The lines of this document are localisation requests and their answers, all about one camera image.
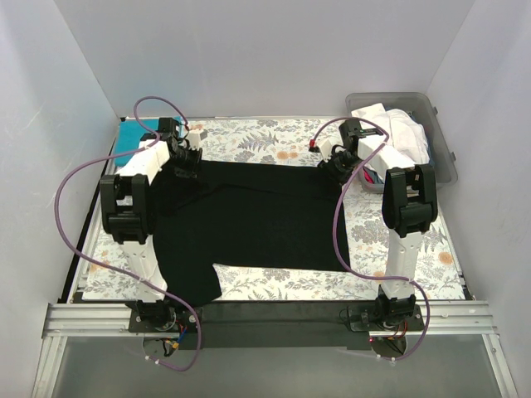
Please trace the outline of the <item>black t shirt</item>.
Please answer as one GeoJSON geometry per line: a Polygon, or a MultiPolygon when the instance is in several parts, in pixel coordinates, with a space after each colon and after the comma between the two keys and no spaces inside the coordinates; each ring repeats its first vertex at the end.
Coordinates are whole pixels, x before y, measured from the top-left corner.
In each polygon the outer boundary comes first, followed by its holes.
{"type": "Polygon", "coordinates": [[[340,271],[349,259],[340,185],[316,167],[204,161],[153,180],[153,244],[168,291],[193,307],[221,296],[214,266],[340,271]]]}

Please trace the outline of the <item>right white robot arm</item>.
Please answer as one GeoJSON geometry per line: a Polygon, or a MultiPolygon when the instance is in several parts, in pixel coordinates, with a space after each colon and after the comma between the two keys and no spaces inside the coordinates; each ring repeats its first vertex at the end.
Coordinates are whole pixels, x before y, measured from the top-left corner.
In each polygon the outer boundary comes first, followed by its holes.
{"type": "Polygon", "coordinates": [[[338,118],[340,145],[312,138],[309,150],[319,153],[319,169],[347,193],[353,179],[370,166],[383,179],[382,219],[388,228],[387,265],[373,309],[362,313],[364,324],[394,329],[415,316],[417,257],[424,235],[438,217],[436,174],[432,165],[416,164],[389,145],[389,133],[373,121],[338,118]]]}

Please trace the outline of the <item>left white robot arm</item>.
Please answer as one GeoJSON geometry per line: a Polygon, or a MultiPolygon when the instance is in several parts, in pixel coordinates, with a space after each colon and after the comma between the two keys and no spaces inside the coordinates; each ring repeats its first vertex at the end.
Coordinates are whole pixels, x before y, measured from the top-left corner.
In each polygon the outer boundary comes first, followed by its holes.
{"type": "Polygon", "coordinates": [[[102,224],[124,252],[133,274],[139,277],[134,304],[137,319],[160,332],[177,330],[177,316],[168,305],[168,288],[158,266],[153,233],[156,226],[155,194],[152,183],[162,171],[195,180],[202,160],[201,138],[182,134],[185,125],[172,118],[160,118],[153,149],[136,153],[117,173],[99,182],[102,224]]]}

